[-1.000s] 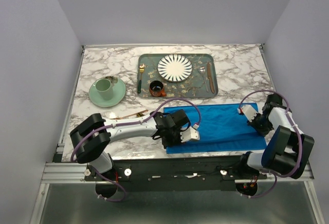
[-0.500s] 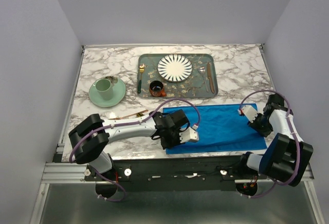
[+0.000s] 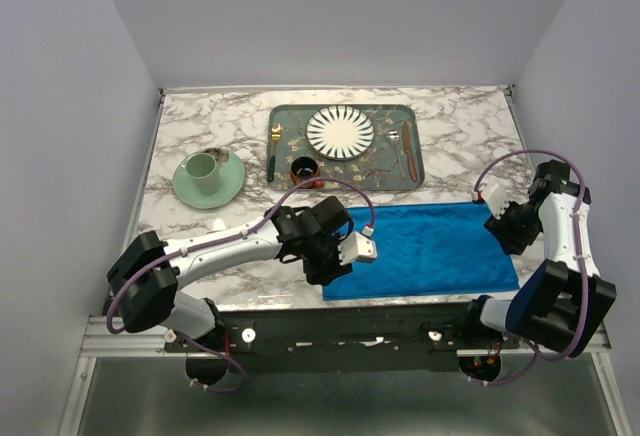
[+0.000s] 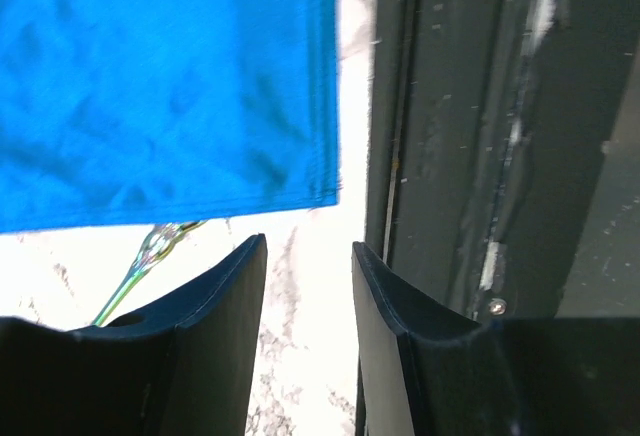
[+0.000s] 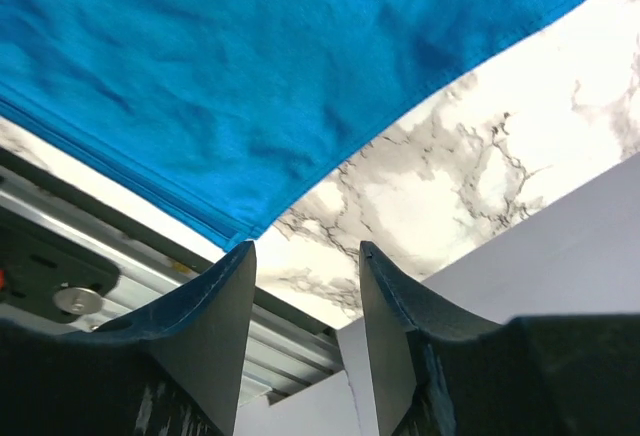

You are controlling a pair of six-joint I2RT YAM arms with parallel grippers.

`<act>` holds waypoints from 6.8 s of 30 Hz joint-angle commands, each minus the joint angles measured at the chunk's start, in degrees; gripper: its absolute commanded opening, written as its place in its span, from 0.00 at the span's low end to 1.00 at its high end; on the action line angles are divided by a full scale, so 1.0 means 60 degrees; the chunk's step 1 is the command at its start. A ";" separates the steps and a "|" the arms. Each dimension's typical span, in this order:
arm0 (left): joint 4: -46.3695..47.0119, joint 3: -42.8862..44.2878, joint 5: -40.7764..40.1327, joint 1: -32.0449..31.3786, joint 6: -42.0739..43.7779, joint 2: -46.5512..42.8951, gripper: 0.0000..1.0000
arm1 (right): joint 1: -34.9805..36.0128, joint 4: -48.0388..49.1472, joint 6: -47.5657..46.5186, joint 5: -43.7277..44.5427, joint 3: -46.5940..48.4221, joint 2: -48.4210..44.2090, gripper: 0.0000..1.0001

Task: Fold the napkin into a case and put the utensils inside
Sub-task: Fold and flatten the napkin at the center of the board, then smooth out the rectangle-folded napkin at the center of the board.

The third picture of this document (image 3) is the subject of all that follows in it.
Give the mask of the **blue cloth napkin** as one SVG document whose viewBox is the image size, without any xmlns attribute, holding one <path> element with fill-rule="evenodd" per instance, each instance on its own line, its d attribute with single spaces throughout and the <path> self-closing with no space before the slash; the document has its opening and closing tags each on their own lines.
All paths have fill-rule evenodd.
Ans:
<svg viewBox="0 0 640 436">
<path fill-rule="evenodd" d="M 323 289 L 326 301 L 517 290 L 509 255 L 484 228 L 487 207 L 472 202 L 379 206 L 378 256 Z"/>
</svg>

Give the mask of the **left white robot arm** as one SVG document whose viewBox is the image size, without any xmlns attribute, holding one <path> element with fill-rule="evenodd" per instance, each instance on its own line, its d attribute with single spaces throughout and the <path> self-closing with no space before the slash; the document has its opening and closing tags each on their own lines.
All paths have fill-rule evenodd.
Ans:
<svg viewBox="0 0 640 436">
<path fill-rule="evenodd" d="M 313 207 L 281 206 L 244 225 L 182 240 L 156 232 L 138 235 L 107 273 L 113 293 L 107 311 L 112 334 L 163 326 L 187 336 L 201 351 L 221 341 L 224 324 L 215 304 L 185 293 L 196 281 L 258 261 L 301 262 L 311 285 L 327 286 L 348 274 L 358 233 L 335 197 Z"/>
</svg>

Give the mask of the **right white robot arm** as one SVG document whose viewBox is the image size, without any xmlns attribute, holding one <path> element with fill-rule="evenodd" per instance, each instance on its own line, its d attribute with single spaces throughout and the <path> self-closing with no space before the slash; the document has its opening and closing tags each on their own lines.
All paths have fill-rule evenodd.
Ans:
<svg viewBox="0 0 640 436">
<path fill-rule="evenodd" d="M 563 159 L 537 166 L 523 203 L 498 183 L 477 181 L 474 200 L 490 211 L 485 229 L 507 255 L 541 238 L 544 258 L 511 300 L 477 298 L 460 335 L 480 348 L 496 331 L 526 339 L 556 358 L 580 355 L 617 297 L 594 262 L 588 232 L 591 194 L 577 168 Z"/>
</svg>

